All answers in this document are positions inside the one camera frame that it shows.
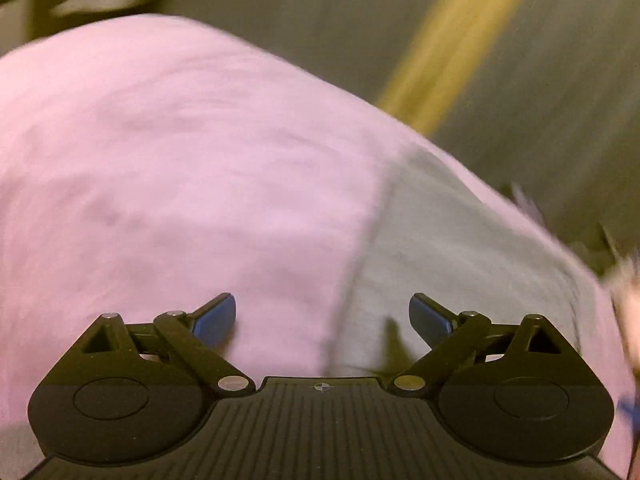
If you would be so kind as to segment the grey sweatpants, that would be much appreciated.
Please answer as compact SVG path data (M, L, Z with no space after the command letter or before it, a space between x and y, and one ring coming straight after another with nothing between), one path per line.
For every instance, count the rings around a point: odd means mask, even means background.
M326 371L391 375L422 356L408 315L417 292L497 323L542 314L604 373L592 276L517 209L504 200L491 207L431 153L407 157L386 186L347 282Z

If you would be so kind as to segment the pink bed blanket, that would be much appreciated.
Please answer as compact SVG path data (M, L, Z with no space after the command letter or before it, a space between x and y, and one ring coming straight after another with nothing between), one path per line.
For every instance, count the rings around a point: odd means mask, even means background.
M224 354L244 373L352 376L326 371L347 282L394 171L422 153L510 204L356 96L186 18L116 18L5 55L2 477L40 462L29 397L104 312L145 323L231 292ZM587 272L608 358L596 374L632 396L610 296Z

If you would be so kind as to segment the grey-green curtain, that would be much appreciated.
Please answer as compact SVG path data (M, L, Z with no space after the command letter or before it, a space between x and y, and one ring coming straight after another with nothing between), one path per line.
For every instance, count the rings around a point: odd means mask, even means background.
M162 0L378 105L435 0ZM639 234L639 0L523 0L427 136L567 243Z

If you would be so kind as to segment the yellow curtain panel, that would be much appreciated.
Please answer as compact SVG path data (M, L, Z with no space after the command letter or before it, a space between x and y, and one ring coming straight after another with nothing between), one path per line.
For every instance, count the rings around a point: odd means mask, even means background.
M378 99L378 107L431 136L523 0L435 0Z

